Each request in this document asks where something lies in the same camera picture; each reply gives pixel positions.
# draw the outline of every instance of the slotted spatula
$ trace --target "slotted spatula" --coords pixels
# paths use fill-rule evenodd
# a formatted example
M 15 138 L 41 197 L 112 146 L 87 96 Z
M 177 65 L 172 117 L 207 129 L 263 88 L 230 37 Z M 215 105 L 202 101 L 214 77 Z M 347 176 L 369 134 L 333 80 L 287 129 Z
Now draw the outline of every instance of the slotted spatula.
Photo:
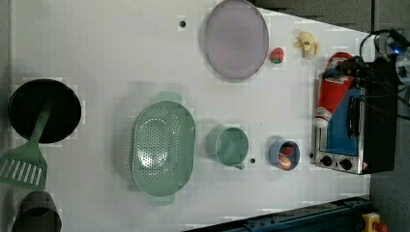
M 44 104 L 30 139 L 0 158 L 0 182 L 29 189 L 45 189 L 47 163 L 40 152 L 39 140 L 50 114 L 49 102 Z

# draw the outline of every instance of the blue edge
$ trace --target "blue edge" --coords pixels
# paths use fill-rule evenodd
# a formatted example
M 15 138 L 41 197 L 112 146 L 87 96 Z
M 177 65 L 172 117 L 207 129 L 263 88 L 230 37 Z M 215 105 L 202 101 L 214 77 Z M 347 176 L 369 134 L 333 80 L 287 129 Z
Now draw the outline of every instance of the blue edge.
M 358 98 L 360 95 L 360 90 L 350 89 L 335 111 L 328 126 L 327 153 L 351 157 L 358 155 L 358 137 L 347 136 L 346 115 L 350 97 Z

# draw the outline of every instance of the red bottle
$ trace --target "red bottle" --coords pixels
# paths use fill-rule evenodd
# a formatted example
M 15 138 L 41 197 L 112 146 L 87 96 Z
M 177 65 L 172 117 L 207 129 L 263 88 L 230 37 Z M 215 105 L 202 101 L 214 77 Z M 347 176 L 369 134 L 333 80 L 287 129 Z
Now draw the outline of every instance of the red bottle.
M 348 53 L 336 53 L 328 62 L 326 71 L 328 71 L 335 60 L 350 59 L 352 56 Z M 313 124 L 318 128 L 326 128 L 331 121 L 333 113 L 343 100 L 347 91 L 353 84 L 352 76 L 335 76 L 322 78 L 319 85 L 319 98 L 316 107 L 316 115 Z

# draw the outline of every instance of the round plate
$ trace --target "round plate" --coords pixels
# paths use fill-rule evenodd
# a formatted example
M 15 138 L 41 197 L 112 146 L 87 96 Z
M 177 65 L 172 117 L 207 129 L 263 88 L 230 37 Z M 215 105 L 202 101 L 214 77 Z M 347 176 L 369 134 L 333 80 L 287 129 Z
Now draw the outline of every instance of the round plate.
M 38 79 L 21 85 L 9 103 L 9 119 L 18 134 L 29 139 L 46 98 L 54 103 L 40 143 L 54 143 L 73 133 L 81 118 L 81 104 L 67 85 Z
M 212 66 L 224 77 L 245 78 L 255 74 L 268 53 L 265 20 L 252 4 L 227 0 L 208 18 L 205 51 Z

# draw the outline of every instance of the toy food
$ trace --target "toy food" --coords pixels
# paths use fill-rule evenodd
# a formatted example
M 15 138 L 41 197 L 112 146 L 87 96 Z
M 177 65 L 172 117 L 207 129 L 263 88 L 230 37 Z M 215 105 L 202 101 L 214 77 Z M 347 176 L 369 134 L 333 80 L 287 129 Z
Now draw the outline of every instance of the toy food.
M 320 46 L 316 39 L 309 32 L 302 32 L 297 38 L 296 47 L 302 49 L 302 56 L 309 60 L 319 54 Z
M 290 168 L 290 166 L 292 165 L 292 163 L 290 162 L 290 159 L 280 156 L 279 157 L 279 165 L 281 168 L 283 168 L 284 170 L 287 170 Z
M 275 48 L 271 52 L 270 61 L 275 64 L 280 64 L 283 62 L 284 52 L 283 49 L 280 47 Z
M 282 146 L 279 152 L 287 156 L 293 155 L 293 147 L 292 146 Z

